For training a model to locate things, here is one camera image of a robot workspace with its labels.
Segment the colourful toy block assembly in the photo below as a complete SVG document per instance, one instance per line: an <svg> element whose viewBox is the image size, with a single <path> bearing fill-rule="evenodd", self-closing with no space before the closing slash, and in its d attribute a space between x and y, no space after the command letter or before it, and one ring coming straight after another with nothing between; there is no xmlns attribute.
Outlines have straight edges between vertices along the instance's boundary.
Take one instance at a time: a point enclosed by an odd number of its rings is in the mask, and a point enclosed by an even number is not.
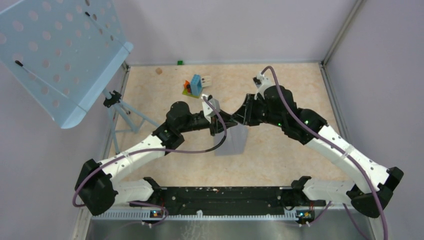
<svg viewBox="0 0 424 240"><path fill-rule="evenodd" d="M192 98L200 98L202 91L206 87L212 86L212 77L201 76L199 74L194 74L190 81L185 81L183 84L182 94Z"/></svg>

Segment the grey envelope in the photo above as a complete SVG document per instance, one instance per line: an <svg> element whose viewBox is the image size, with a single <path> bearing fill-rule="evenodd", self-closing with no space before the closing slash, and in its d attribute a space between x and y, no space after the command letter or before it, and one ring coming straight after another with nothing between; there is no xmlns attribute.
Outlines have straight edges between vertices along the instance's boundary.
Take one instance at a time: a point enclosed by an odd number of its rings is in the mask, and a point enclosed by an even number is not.
<svg viewBox="0 0 424 240"><path fill-rule="evenodd" d="M248 128L245 125L236 125L227 128L225 142L214 151L215 156L241 155L246 147Z"/></svg>

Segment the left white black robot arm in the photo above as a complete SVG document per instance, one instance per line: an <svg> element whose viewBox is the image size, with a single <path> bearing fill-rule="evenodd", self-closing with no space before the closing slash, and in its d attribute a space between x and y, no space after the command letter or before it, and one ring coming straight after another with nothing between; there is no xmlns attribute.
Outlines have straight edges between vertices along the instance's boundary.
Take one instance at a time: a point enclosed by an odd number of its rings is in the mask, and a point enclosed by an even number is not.
<svg viewBox="0 0 424 240"><path fill-rule="evenodd" d="M86 161L80 171L74 188L72 204L74 207L87 207L94 216L103 214L114 204L121 202L143 201L154 207L160 202L159 191L152 186L120 187L119 182L143 165L162 158L170 153L203 154L217 150L227 139L228 130L237 126L229 113L220 110L214 98L203 98L203 109L191 113L184 101L173 103L166 119L157 129L135 146L119 154L96 162ZM205 150L179 150L185 141L183 133L208 129L215 136L224 133L215 146Z"/></svg>

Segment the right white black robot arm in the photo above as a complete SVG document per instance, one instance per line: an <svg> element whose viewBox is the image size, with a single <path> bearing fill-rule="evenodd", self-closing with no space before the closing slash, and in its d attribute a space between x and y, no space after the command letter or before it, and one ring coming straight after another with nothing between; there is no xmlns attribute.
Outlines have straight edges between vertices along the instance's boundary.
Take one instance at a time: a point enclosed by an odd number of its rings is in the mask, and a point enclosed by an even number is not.
<svg viewBox="0 0 424 240"><path fill-rule="evenodd" d="M293 180L293 200L299 206L311 201L332 201L350 204L359 213L378 218L391 200L404 176L398 167L387 168L366 157L345 141L315 111L297 107L291 91L281 87L286 104L276 86L264 93L247 94L232 119L245 126L270 124L282 130L290 139L300 142L326 157L349 176L347 181L318 180L302 176Z"/></svg>

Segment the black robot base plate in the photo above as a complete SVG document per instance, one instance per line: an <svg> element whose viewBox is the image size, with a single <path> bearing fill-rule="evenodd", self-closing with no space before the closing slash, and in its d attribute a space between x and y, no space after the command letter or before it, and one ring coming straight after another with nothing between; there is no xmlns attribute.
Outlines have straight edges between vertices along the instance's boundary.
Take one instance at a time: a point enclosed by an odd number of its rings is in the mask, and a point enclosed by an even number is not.
<svg viewBox="0 0 424 240"><path fill-rule="evenodd" d="M283 215L297 207L324 207L326 201L310 201L289 186L160 186L153 178L144 180L153 188L147 203L164 207L170 216L264 216Z"/></svg>

